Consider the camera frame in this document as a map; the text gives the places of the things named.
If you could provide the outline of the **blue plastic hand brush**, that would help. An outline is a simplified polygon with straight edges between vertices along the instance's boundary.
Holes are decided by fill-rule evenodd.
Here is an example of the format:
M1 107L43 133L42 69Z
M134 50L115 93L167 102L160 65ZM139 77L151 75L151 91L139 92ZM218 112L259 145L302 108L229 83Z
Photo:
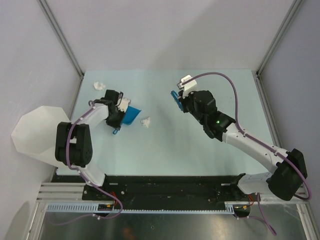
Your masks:
M171 96L173 97L174 101L176 102L178 108L179 108L181 111L183 111L183 110L184 110L184 109L183 109L183 105L182 105L182 103L181 103L180 100L179 100L179 95L178 95L178 93L177 93L176 91L172 90L172 91L170 92L170 94L171 94Z

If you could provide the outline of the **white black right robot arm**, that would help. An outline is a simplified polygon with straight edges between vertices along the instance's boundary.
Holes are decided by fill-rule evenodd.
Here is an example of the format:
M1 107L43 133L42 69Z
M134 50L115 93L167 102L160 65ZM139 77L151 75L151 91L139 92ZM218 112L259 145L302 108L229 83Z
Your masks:
M176 102L184 113L190 113L202 125L209 138L241 150L267 169L265 173L240 174L230 188L235 200L242 201L253 193L272 193L284 201L296 196L303 179L307 178L304 156L299 150L288 151L242 133L234 118L218 110L208 90L188 94L180 90Z

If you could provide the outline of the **blue plastic dustpan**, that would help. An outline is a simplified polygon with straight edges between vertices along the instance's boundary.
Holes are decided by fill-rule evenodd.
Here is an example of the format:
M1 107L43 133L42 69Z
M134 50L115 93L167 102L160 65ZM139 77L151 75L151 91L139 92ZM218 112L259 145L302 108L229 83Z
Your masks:
M128 106L125 114L121 117L120 122L117 127L114 127L112 132L113 135L116 135L118 131L121 129L122 125L131 125L137 116L140 114L141 110L132 106Z

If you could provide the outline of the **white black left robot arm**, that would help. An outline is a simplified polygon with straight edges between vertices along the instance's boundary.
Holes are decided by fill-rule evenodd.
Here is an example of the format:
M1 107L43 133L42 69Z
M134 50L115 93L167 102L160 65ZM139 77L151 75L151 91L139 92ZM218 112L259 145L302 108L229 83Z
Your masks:
M126 116L130 100L123 92L107 90L104 97L90 100L89 109L75 122L60 122L57 125L55 159L76 171L100 200L110 196L111 188L104 184L106 175L93 162L91 131L101 122L117 133Z

